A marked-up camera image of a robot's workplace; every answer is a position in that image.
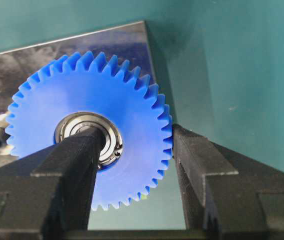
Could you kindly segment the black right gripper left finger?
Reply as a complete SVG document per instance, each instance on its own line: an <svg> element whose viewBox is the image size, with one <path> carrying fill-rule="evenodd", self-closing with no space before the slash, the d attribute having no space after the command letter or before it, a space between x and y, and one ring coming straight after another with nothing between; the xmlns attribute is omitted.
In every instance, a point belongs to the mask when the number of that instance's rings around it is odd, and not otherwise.
<svg viewBox="0 0 284 240"><path fill-rule="evenodd" d="M88 225L100 130L85 130L0 167L0 240L59 240Z"/></svg>

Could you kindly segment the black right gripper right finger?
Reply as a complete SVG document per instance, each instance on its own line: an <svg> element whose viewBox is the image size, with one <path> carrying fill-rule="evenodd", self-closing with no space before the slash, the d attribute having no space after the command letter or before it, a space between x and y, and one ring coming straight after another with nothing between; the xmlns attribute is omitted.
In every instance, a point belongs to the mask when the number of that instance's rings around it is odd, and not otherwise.
<svg viewBox="0 0 284 240"><path fill-rule="evenodd" d="M188 229L218 240L284 240L284 172L173 126Z"/></svg>

